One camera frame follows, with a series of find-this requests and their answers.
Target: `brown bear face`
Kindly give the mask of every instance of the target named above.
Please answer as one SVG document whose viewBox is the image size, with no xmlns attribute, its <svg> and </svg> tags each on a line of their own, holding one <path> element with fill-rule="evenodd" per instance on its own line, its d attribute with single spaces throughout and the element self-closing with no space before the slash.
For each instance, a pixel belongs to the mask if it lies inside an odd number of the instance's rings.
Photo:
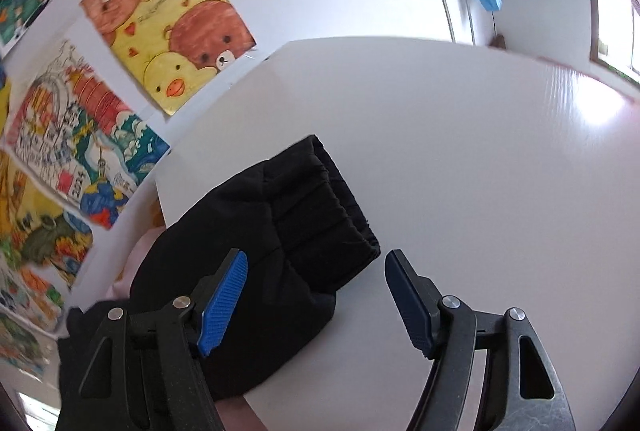
<svg viewBox="0 0 640 431">
<path fill-rule="evenodd" d="M 197 68 L 222 70 L 255 45 L 239 14 L 227 2 L 206 0 L 180 17 L 171 30 L 169 50 Z"/>
<path fill-rule="evenodd" d="M 98 32 L 108 34 L 131 17 L 140 0 L 82 0 L 87 16 Z"/>
</svg>

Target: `black pants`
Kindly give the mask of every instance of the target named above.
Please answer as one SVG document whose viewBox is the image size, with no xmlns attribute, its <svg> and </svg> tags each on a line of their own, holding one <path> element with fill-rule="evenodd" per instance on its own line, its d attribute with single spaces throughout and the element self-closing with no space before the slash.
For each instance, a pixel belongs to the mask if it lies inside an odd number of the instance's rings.
<svg viewBox="0 0 640 431">
<path fill-rule="evenodd" d="M 246 253 L 249 273 L 222 344 L 202 360 L 215 400 L 244 394 L 298 353 L 332 318 L 335 292 L 380 255 L 337 167 L 309 136 L 211 190 L 162 233 L 134 278 L 129 311 L 190 294 L 233 247 Z M 72 354 L 111 306 L 70 314 L 62 393 Z"/>
</svg>

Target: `pink fabric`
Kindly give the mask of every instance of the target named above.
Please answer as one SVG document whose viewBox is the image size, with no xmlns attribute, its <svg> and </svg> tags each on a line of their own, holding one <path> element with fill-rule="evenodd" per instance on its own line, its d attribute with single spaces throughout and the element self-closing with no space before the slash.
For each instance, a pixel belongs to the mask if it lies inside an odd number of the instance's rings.
<svg viewBox="0 0 640 431">
<path fill-rule="evenodd" d="M 153 246 L 156 239 L 158 239 L 158 236 L 164 232 L 165 228 L 166 227 L 155 227 L 143 234 L 127 258 L 127 263 L 125 263 L 124 270 L 122 271 L 122 277 L 114 281 L 109 287 L 105 299 L 129 299 L 131 283 L 133 283 L 133 278 L 136 276 L 140 264 L 144 261 L 146 253 L 149 252 L 151 246 Z"/>
<path fill-rule="evenodd" d="M 132 249 L 125 263 L 122 277 L 114 281 L 107 291 L 106 299 L 129 298 L 131 283 L 136 276 L 147 252 L 162 234 L 165 227 L 156 227 L 146 231 Z M 216 402 L 216 409 L 225 425 L 226 431 L 268 431 L 251 409 L 244 397 L 228 398 Z"/>
<path fill-rule="evenodd" d="M 268 431 L 244 397 L 219 400 L 216 409 L 226 431 Z"/>
</svg>

